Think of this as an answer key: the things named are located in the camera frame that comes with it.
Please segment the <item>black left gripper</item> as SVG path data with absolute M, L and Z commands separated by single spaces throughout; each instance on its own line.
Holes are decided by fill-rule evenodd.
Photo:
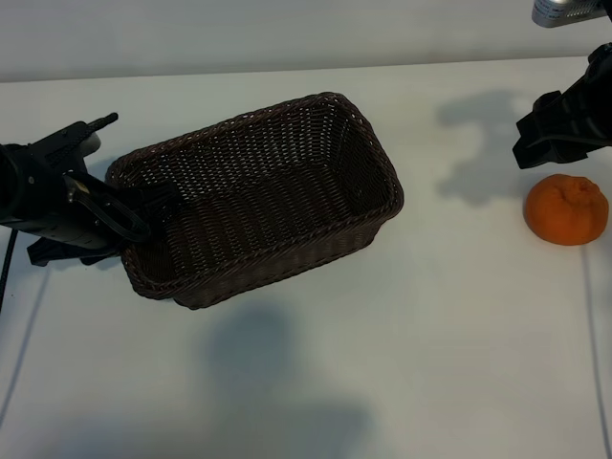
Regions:
M 37 237 L 28 246 L 35 266 L 115 257 L 120 239 L 146 242 L 176 210 L 174 183 L 114 188 L 88 173 L 86 156 L 52 166 L 38 152 L 11 154 L 11 228 Z

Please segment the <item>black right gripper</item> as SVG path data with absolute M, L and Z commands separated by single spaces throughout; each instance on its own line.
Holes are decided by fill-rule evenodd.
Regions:
M 611 45 L 588 56 L 588 66 L 565 92 L 538 98 L 532 111 L 516 123 L 513 147 L 521 169 L 569 164 L 611 144 Z

